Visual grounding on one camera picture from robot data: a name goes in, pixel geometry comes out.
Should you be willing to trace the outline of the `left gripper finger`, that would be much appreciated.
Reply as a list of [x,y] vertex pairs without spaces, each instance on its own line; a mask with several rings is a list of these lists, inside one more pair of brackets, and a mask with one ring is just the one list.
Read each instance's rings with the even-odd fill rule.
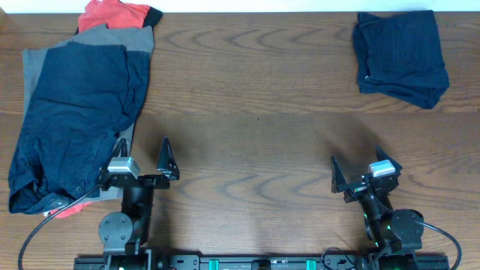
[[163,176],[179,176],[179,167],[173,157],[170,141],[166,136],[162,139],[157,171],[161,172]]
[[101,167],[102,170],[105,170],[110,161],[113,158],[123,158],[128,156],[128,147],[127,147],[127,140],[125,138],[121,138],[115,145],[112,154],[106,159]]

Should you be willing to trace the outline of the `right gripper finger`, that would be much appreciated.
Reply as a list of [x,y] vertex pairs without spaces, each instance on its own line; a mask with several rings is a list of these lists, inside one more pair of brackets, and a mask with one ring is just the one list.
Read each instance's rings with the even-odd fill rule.
[[334,156],[331,156],[331,171],[331,192],[333,194],[343,192],[347,183],[341,167]]
[[390,157],[379,145],[376,145],[375,154],[378,161],[388,160],[391,162],[396,171],[402,170],[402,166],[395,159]]

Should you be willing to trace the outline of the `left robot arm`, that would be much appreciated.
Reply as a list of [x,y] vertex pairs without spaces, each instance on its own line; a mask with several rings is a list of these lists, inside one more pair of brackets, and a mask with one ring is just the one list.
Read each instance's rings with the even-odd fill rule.
[[112,157],[100,169],[102,191],[119,188],[122,192],[121,210],[108,214],[99,224],[103,242],[105,269],[168,269],[168,256],[143,245],[148,241],[156,190],[170,187],[180,178],[170,141],[162,140],[157,172],[141,175],[140,167],[128,156],[126,140],[121,139]]

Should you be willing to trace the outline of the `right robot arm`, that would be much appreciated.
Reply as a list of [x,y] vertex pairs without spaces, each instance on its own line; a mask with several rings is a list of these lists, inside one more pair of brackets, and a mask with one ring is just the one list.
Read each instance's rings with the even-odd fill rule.
[[360,180],[348,183],[337,160],[331,158],[331,192],[345,203],[357,202],[364,212],[367,237],[376,250],[357,259],[357,269],[419,269],[416,251],[422,248],[423,216],[412,209],[394,210],[389,194],[398,185],[402,166],[376,147],[377,161]]

